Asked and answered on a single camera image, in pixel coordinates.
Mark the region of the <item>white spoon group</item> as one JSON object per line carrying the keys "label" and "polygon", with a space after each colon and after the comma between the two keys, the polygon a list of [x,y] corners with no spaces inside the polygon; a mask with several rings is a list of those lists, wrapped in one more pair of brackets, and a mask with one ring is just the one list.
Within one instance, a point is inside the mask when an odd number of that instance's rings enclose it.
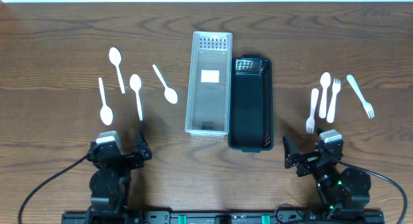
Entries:
{"label": "white spoon group", "polygon": [[321,119],[327,116],[327,90],[331,84],[331,76],[328,72],[324,72],[320,77],[320,84],[322,86],[322,95],[319,106],[319,117]]}

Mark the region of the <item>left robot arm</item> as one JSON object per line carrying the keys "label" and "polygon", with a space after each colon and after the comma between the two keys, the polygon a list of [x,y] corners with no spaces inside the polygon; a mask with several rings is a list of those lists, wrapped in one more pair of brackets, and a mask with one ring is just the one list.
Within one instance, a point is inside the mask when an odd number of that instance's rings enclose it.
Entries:
{"label": "left robot arm", "polygon": [[89,183],[94,210],[120,213],[125,209],[131,171],[142,168],[145,161],[152,159],[141,127],[137,129],[134,147],[136,150],[129,154],[123,152],[121,138],[115,130],[100,133],[90,143],[87,160],[98,168]]}

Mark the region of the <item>white fork group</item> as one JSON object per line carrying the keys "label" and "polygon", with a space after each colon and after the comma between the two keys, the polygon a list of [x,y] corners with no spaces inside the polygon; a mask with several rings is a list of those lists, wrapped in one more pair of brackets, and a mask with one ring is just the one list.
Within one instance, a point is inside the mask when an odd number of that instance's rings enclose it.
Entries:
{"label": "white fork group", "polygon": [[315,112],[316,112],[318,96],[319,96],[319,90],[317,88],[313,88],[311,90],[311,95],[310,95],[310,114],[309,114],[309,117],[306,120],[306,133],[307,134],[313,134],[314,133],[314,127],[315,127],[315,117],[314,116],[315,116]]}
{"label": "white fork group", "polygon": [[330,106],[328,108],[328,113],[327,113],[328,123],[334,122],[335,112],[336,112],[336,100],[337,100],[337,95],[340,90],[341,90],[341,81],[339,79],[334,79],[333,85],[332,85],[332,98],[330,100]]}

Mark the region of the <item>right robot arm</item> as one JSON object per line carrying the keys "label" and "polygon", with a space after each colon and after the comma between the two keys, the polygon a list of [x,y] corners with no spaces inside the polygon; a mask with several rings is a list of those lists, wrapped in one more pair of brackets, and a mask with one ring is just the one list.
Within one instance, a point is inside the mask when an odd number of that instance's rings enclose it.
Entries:
{"label": "right robot arm", "polygon": [[336,165],[343,157],[344,141],[321,138],[313,152],[299,153],[293,142],[283,137],[285,168],[296,167],[299,177],[311,175],[321,202],[328,208],[362,210],[370,201],[370,176],[356,169],[338,172]]}

